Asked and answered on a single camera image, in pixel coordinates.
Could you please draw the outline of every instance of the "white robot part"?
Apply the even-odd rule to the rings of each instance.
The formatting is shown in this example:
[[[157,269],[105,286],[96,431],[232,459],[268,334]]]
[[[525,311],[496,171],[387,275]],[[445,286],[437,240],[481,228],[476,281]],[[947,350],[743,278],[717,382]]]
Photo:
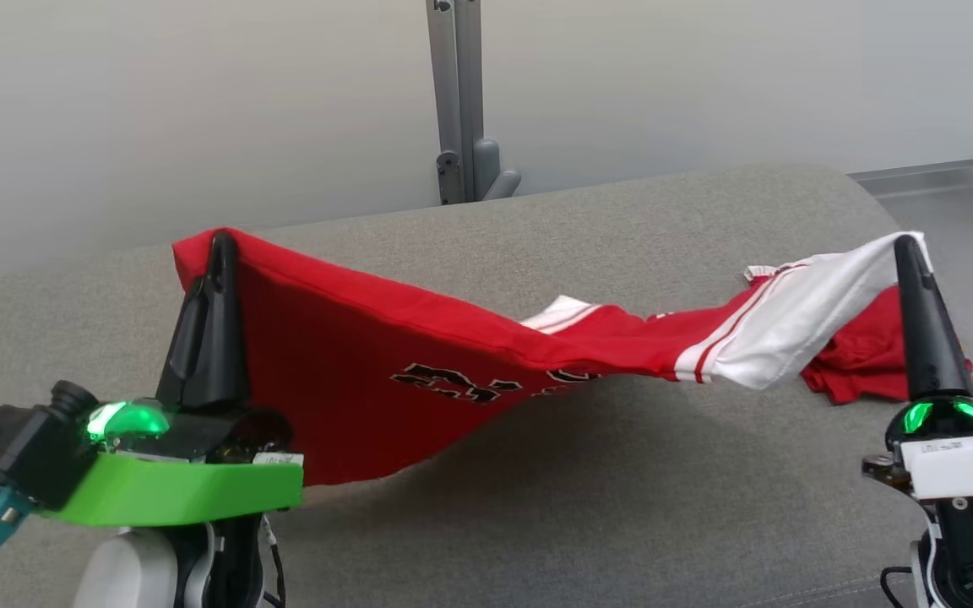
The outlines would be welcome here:
[[[136,529],[97,547],[73,608],[173,608],[178,562],[165,536]]]
[[[973,497],[973,445],[916,451],[907,462],[916,499]]]

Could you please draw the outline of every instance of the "cable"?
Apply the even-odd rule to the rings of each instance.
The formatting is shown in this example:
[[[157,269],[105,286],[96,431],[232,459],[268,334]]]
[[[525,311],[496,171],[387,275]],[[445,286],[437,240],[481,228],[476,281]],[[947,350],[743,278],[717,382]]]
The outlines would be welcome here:
[[[892,566],[881,570],[881,591],[884,592],[884,597],[889,598],[889,603],[892,604],[892,608],[903,608],[903,604],[892,595],[892,588],[889,587],[889,574],[909,574],[910,568],[907,566]]]
[[[280,550],[277,547],[277,535],[273,534],[273,526],[269,523],[269,517],[267,515],[262,516],[262,530],[265,531],[265,539],[269,543],[269,549],[273,551],[273,565],[277,569],[277,596],[279,597],[280,604],[275,604],[274,601],[270,600],[269,597],[273,597],[266,593],[265,599],[268,603],[277,605],[277,608],[285,608],[287,605],[287,589],[285,587],[285,578],[283,578],[283,561],[280,559]]]
[[[273,605],[273,608],[286,608],[282,601],[277,600],[277,598],[273,597],[273,594],[270,592],[265,592],[263,597],[265,597],[265,600],[268,601],[268,603]]]
[[[273,563],[277,567],[277,596],[280,597],[280,603],[287,603],[287,589],[285,589],[285,580],[283,580],[283,562],[280,559],[280,550],[277,546],[273,546]]]

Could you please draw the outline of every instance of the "gray fabric surface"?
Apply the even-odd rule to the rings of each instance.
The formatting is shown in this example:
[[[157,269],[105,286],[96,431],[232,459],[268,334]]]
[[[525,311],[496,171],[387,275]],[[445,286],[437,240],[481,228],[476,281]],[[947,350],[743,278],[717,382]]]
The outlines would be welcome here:
[[[519,318],[559,293],[642,314],[707,307],[746,265],[895,230],[844,176],[747,166],[263,236]],[[167,247],[0,280],[0,404],[42,401],[60,377],[151,393],[180,300]],[[829,407],[797,380],[758,393],[612,377],[537,400],[432,461],[309,489],[308,507],[275,516],[290,605],[881,605],[880,567],[906,562],[922,531],[914,505],[858,476],[895,411]],[[31,520],[0,554],[0,607],[68,605],[106,535]]]

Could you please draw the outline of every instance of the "gray metal pole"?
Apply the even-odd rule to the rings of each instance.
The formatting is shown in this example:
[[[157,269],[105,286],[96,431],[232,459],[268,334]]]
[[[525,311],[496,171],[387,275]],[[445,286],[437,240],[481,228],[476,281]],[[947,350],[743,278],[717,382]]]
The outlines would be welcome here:
[[[476,142],[483,139],[483,45],[480,0],[452,0],[456,30],[456,77],[460,103],[460,159],[464,162],[464,196],[479,200],[490,184],[476,188]]]
[[[441,204],[468,200],[465,170],[460,145],[460,92],[456,65],[456,31],[452,0],[426,0],[427,32],[430,35],[430,62],[433,66],[433,96],[438,108],[438,193]]]

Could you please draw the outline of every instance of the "red stripe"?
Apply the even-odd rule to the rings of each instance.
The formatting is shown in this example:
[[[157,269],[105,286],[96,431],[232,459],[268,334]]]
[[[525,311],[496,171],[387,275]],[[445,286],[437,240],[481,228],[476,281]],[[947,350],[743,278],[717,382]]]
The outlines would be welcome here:
[[[780,277],[783,277],[785,276],[785,274],[790,273],[791,270],[794,269],[783,269],[778,274],[776,274],[772,278],[772,280],[768,282],[768,288],[764,289],[764,292],[762,292],[760,296],[754,297],[752,303],[749,304],[749,308],[746,308],[741,315],[738,315],[737,319],[734,319],[734,324],[733,326],[731,326],[730,331],[727,331],[726,334],[720,336],[720,338],[717,341],[709,344],[707,349],[704,350],[704,353],[700,353],[700,358],[698,359],[698,361],[696,361],[696,369],[693,370],[693,377],[695,378],[696,381],[698,381],[698,383],[704,384],[704,380],[702,379],[702,377],[700,377],[700,370],[704,369],[704,363],[707,361],[708,354],[711,353],[711,350],[713,350],[717,344],[722,342],[723,339],[729,338],[731,334],[734,334],[734,330],[737,330],[738,324],[742,323],[742,320],[746,318],[746,315],[748,315],[750,311],[756,308],[757,305],[760,304],[761,301],[763,301],[764,298],[769,293],[772,292],[772,288],[775,285],[775,281],[780,280]]]

